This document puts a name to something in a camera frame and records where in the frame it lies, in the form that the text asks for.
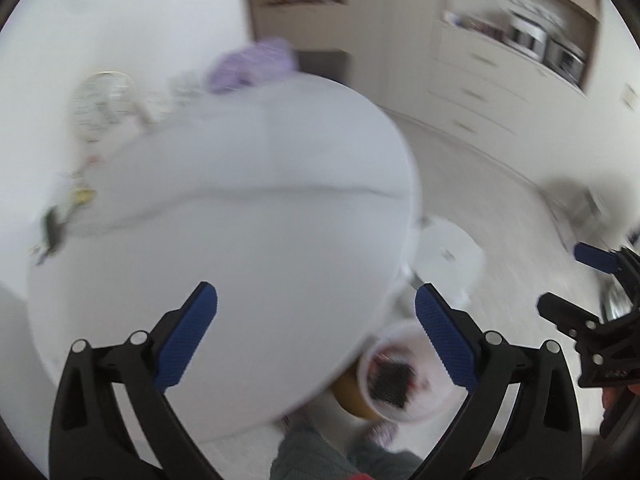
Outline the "right hand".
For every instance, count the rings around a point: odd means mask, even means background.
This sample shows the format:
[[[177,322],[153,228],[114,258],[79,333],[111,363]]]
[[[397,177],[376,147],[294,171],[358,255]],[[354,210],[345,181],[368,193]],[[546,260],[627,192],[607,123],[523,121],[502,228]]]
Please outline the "right hand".
[[[602,408],[604,411],[604,417],[608,416],[608,413],[612,408],[614,408],[623,392],[623,388],[608,387],[602,389]]]

